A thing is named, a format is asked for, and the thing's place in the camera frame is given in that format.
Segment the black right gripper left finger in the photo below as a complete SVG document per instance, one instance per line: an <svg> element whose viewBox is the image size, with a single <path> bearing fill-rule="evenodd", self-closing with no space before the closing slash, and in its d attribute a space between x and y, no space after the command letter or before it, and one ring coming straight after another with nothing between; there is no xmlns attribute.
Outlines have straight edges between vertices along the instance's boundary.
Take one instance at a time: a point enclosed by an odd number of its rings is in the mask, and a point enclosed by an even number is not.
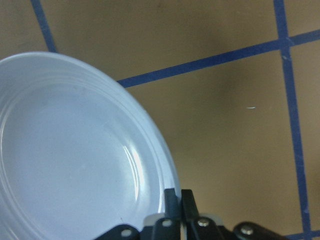
<svg viewBox="0 0 320 240"><path fill-rule="evenodd" d="M153 240L180 240L180 205L174 188L164 190L164 216L158 219L152 230Z"/></svg>

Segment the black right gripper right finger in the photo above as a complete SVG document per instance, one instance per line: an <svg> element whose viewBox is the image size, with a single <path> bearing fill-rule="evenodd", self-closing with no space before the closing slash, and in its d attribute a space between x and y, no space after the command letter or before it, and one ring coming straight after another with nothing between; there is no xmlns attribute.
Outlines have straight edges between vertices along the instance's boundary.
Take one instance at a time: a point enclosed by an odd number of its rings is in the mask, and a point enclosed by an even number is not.
<svg viewBox="0 0 320 240"><path fill-rule="evenodd" d="M191 189L181 190L182 220L187 240L219 240L220 232L209 217L200 215Z"/></svg>

